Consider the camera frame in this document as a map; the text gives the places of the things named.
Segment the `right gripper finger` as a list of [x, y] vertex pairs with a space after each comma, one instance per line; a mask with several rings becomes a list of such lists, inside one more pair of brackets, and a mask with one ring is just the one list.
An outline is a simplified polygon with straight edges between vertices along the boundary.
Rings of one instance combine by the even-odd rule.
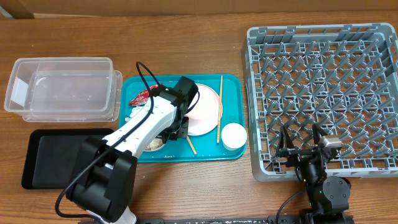
[[280, 138], [278, 144], [278, 150], [291, 150], [295, 149], [293, 141], [291, 140], [286, 127], [283, 125], [280, 127]]
[[313, 141], [318, 144], [322, 136], [326, 136], [326, 132], [320, 127], [318, 123], [312, 124]]

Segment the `wooden chopstick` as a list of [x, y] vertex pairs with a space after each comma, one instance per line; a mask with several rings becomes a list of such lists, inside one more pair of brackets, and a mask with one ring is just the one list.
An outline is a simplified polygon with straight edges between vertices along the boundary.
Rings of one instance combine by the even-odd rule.
[[194, 154], [194, 155], [197, 155], [197, 151], [196, 151], [196, 149], [195, 149], [195, 147], [194, 147], [194, 145], [193, 145], [193, 143], [192, 143], [190, 137], [187, 136], [186, 139], [187, 139], [187, 141], [188, 141], [188, 143], [189, 143], [189, 145], [190, 145], [190, 147], [191, 147], [191, 149], [192, 149], [192, 151], [193, 151], [193, 154]]
[[223, 76], [220, 76], [220, 92], [219, 92], [219, 105], [218, 105], [218, 126], [217, 126], [217, 138], [216, 143], [220, 143], [220, 131], [221, 131], [221, 117], [222, 117], [222, 96], [223, 96]]

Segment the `white tissue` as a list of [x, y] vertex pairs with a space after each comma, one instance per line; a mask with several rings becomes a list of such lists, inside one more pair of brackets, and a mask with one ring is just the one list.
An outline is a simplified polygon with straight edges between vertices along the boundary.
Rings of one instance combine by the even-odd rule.
[[143, 106], [133, 107], [131, 113], [129, 115], [126, 115], [125, 122], [130, 121], [136, 114], [138, 114], [138, 112], [140, 112], [141, 109], [143, 109]]

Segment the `red snack wrapper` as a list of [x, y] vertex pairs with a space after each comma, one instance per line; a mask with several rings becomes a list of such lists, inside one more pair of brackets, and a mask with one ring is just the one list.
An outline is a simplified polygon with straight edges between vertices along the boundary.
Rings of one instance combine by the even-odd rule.
[[128, 106], [142, 106], [147, 103], [150, 97], [148, 89], [142, 90], [133, 100], [128, 103]]

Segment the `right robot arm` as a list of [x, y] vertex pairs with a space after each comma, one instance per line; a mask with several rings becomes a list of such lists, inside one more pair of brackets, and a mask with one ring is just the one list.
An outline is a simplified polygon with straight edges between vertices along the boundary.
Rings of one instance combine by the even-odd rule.
[[[349, 209], [351, 183], [345, 177], [329, 176], [325, 165], [337, 158], [342, 148], [338, 136], [328, 135], [319, 124], [312, 125], [314, 145], [309, 150], [294, 146], [285, 126], [280, 128], [280, 139], [276, 157], [286, 158], [285, 166], [294, 167], [304, 188], [288, 198], [278, 209], [276, 223], [353, 223], [353, 217], [347, 217]], [[297, 216], [281, 218], [283, 208], [296, 196], [307, 194], [309, 208], [299, 211]]]

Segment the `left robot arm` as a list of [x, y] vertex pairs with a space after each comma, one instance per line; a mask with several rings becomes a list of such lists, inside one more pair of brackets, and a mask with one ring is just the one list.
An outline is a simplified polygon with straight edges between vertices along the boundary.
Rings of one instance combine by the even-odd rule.
[[135, 223], [128, 206], [137, 160], [156, 138], [166, 143], [188, 136], [186, 114], [196, 105], [197, 93], [197, 85], [187, 77], [173, 88], [159, 85], [124, 126], [103, 139], [84, 140], [70, 183], [60, 196], [86, 210], [84, 217], [95, 223]]

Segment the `grey dishwasher rack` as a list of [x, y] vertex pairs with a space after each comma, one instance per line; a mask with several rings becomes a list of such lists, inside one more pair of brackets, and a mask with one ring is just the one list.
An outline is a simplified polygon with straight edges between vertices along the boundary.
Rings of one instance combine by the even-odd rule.
[[299, 149], [319, 124], [343, 143], [329, 175], [397, 176], [397, 34], [388, 23], [252, 27], [243, 44], [255, 179], [290, 181], [282, 126]]

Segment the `large pink plate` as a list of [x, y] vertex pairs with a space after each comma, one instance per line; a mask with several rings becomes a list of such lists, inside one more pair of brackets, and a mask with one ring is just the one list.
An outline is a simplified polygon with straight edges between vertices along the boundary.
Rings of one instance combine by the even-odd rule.
[[197, 83], [198, 93], [190, 106], [197, 104], [186, 114], [188, 117], [188, 135], [201, 136], [209, 133], [218, 125], [220, 97], [214, 89]]

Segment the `teal plastic serving tray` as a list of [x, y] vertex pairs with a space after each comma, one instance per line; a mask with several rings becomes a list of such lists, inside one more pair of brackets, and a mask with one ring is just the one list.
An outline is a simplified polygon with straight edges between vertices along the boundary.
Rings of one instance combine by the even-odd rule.
[[[239, 78], [228, 73], [224, 74], [204, 74], [187, 75], [187, 78], [194, 80], [197, 85], [203, 84], [212, 88], [216, 93], [223, 89], [222, 104], [223, 114], [221, 117], [221, 127], [229, 123], [244, 123], [243, 94]], [[119, 112], [119, 126], [123, 126], [125, 117], [131, 113], [132, 108], [128, 106], [129, 101], [133, 100], [145, 86], [140, 77], [128, 78], [122, 85], [121, 107]], [[138, 159], [139, 163], [165, 163], [165, 162], [203, 162], [217, 160], [231, 160], [241, 157], [246, 149], [242, 146], [237, 150], [227, 150], [220, 142], [216, 142], [217, 125], [213, 125], [210, 132], [193, 136], [189, 135], [191, 142], [196, 150], [193, 153], [191, 146], [186, 139], [167, 141], [164, 147], [157, 151], [142, 153]]]

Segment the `white plastic cup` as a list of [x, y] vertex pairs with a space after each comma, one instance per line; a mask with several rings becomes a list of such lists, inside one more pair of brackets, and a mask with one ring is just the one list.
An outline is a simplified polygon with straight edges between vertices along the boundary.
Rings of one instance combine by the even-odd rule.
[[238, 123], [227, 124], [221, 132], [222, 143], [229, 151], [235, 151], [244, 146], [247, 138], [245, 128]]

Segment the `clear plastic bin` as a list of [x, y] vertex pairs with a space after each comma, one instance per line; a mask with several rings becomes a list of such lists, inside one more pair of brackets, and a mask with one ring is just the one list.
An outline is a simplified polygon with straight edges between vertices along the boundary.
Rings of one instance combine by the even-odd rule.
[[4, 109], [27, 122], [113, 122], [123, 76], [107, 57], [16, 60]]

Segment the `black plastic tray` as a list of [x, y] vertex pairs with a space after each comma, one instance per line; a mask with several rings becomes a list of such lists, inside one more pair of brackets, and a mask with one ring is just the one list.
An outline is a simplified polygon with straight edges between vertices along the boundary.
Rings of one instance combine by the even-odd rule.
[[63, 189], [69, 183], [82, 142], [102, 139], [110, 128], [37, 129], [29, 138], [22, 173], [24, 189]]

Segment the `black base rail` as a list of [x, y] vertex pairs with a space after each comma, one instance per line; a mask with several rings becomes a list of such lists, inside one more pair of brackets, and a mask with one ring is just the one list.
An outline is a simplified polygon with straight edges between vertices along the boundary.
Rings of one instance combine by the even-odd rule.
[[164, 220], [162, 218], [138, 218], [138, 224], [299, 224], [299, 223], [319, 223], [319, 224], [335, 224], [335, 223], [354, 223], [353, 217], [348, 216], [345, 221], [341, 217], [320, 218], [315, 217], [313, 220], [302, 220], [299, 216], [281, 215], [278, 221], [276, 216], [268, 216], [267, 218], [234, 218], [234, 219], [190, 219], [190, 220]]

